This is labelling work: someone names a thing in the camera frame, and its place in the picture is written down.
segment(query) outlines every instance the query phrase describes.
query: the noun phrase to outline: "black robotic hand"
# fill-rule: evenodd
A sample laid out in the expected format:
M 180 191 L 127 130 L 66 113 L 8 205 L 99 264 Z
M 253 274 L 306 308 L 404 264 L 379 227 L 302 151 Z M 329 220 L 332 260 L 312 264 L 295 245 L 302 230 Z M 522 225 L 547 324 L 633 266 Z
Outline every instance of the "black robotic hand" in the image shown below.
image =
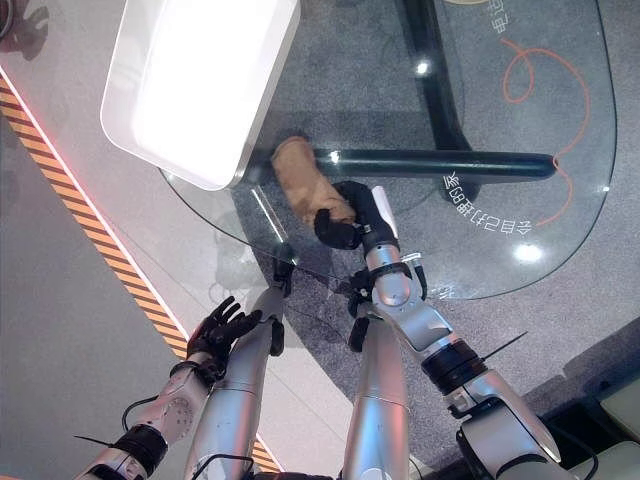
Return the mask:
M 199 368 L 199 372 L 206 377 L 208 383 L 224 378 L 231 345 L 253 330 L 262 318 L 260 310 L 255 310 L 249 315 L 239 312 L 240 305 L 234 301 L 235 298 L 232 296 L 225 299 L 202 321 L 187 343 L 187 357 L 197 352 L 211 355 L 212 358 L 202 363 Z
M 353 250 L 363 243 L 366 254 L 374 245 L 396 242 L 393 231 L 380 215 L 368 186 L 352 181 L 333 186 L 355 210 L 356 224 L 332 222 L 329 210 L 318 210 L 314 229 L 322 243 L 341 250 Z

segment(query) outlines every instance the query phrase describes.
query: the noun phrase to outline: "metal arm segment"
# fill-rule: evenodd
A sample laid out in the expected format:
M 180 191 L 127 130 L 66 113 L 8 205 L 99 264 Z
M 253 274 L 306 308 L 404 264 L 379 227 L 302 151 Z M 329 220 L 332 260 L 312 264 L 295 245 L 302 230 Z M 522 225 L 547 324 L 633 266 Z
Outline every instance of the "metal arm segment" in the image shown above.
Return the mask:
M 260 420 L 272 324 L 282 320 L 283 297 L 280 288 L 271 287 L 254 305 L 254 310 L 262 311 L 262 319 L 235 344 L 227 374 L 214 386 L 207 400 L 189 452 L 185 480 L 191 480 L 194 472 L 217 453 L 250 455 Z M 247 462 L 217 459 L 202 475 L 203 478 L 239 480 L 247 467 Z
M 392 217 L 385 221 L 394 226 Z M 558 448 L 538 417 L 497 372 L 487 369 L 438 311 L 422 300 L 415 261 L 411 274 L 402 265 L 397 241 L 367 245 L 366 240 L 367 234 L 363 237 L 365 260 L 374 286 L 371 303 L 361 305 L 360 310 L 392 325 L 440 389 L 451 413 L 468 418 L 460 432 L 468 452 L 494 478 L 511 468 L 510 462 L 523 456 L 529 459 L 527 455 L 561 471 L 556 464 L 560 461 Z
M 195 368 L 209 358 L 206 353 L 195 353 L 185 364 L 192 364 L 191 367 L 174 370 L 158 398 L 142 410 L 135 425 L 76 479 L 149 478 L 169 447 L 189 433 L 195 414 L 204 405 L 209 389 Z

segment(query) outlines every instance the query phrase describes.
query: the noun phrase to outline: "glass tabletop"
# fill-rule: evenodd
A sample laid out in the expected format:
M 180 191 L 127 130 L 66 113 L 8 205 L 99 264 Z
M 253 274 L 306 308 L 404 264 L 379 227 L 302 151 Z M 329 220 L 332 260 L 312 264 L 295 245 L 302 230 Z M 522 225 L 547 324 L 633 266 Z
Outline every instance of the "glass tabletop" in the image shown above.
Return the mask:
M 431 59 L 411 47 L 403 3 L 412 2 L 303 1 L 243 180 L 209 192 L 165 174 L 174 191 L 203 221 L 256 250 L 274 254 L 289 242 L 299 268 L 338 279 L 361 269 L 361 252 L 315 238 L 265 166 L 294 134 L 335 152 L 336 163 L 345 149 L 437 149 L 420 88 Z M 455 168 L 437 178 L 348 179 L 385 188 L 402 252 L 424 256 L 429 296 L 482 298 L 553 272 L 598 217 L 616 136 L 606 44 L 595 0 L 436 0 L 435 8 L 457 117 L 473 150 L 549 154 L 556 173 L 483 184 L 477 196 Z

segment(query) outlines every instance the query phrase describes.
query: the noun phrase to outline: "white tray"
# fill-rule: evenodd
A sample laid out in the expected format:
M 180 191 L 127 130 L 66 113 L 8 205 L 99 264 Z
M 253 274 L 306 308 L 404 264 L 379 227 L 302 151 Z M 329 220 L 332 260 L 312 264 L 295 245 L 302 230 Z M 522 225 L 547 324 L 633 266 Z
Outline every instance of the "white tray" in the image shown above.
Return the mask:
M 205 190 L 238 181 L 298 0 L 127 0 L 100 117 L 116 146 Z

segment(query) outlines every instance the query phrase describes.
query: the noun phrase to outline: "silver robotic arm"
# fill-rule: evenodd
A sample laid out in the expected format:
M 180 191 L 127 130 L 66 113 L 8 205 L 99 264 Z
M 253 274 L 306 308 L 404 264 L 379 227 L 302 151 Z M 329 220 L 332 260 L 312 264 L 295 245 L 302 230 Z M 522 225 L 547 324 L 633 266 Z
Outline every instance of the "silver robotic arm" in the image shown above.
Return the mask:
M 233 297 L 216 308 L 192 335 L 187 360 L 172 369 L 157 398 L 76 479 L 146 480 L 169 447 L 190 432 L 205 406 L 185 478 L 202 473 L 204 462 L 214 455 L 224 457 L 222 462 L 235 462 L 221 462 L 230 470 L 225 478 L 242 478 L 247 470 L 242 460 L 253 462 L 247 455 L 257 429 L 264 365 L 269 353 L 282 351 L 280 287 L 267 289 L 250 315 L 237 313 L 240 306 L 233 304 Z M 232 350 L 236 339 L 240 340 Z M 216 424 L 227 425 L 228 431 L 220 432 Z M 213 442 L 212 436 L 223 440 Z
M 356 211 L 369 208 L 361 232 L 372 288 L 357 316 L 391 325 L 441 391 L 451 414 L 464 419 L 457 440 L 474 473 L 496 479 L 574 479 L 558 465 L 553 437 L 522 398 L 423 300 L 420 256 L 400 256 L 384 191 L 371 194 L 378 216 L 370 201 L 362 201 L 364 190 L 357 190 L 355 199 L 349 189 L 340 190 Z

